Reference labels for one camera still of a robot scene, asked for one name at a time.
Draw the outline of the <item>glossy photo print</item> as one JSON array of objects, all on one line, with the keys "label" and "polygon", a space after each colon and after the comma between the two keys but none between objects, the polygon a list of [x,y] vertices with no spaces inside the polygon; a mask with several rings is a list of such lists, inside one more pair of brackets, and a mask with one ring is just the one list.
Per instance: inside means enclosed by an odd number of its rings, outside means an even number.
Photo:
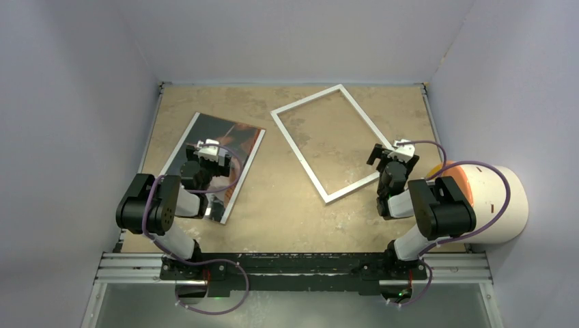
[{"label": "glossy photo print", "polygon": [[175,214],[226,224],[265,134],[196,113],[160,172],[180,177]]}]

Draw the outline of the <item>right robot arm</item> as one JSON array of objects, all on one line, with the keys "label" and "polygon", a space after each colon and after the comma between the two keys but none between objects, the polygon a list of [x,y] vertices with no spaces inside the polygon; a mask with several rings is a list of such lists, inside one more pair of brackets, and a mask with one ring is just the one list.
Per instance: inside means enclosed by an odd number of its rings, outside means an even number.
[{"label": "right robot arm", "polygon": [[414,217],[415,225],[402,237],[391,241],[383,260],[385,273],[399,278],[410,269],[410,263],[436,242],[460,237],[476,226],[475,212],[452,177],[411,180],[419,155],[414,146],[404,141],[389,150],[375,144],[368,165],[379,160],[377,212],[385,220]]}]

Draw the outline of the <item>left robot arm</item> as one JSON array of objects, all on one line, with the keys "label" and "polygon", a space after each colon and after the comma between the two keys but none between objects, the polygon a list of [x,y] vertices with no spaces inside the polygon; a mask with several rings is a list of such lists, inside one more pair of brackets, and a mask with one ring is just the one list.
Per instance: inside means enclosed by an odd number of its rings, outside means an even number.
[{"label": "left robot arm", "polygon": [[119,228],[148,238],[172,260],[186,279],[203,273],[199,243],[174,224],[176,217],[202,219],[210,209],[213,178],[228,177],[231,153],[189,150],[176,175],[137,174],[115,213]]}]

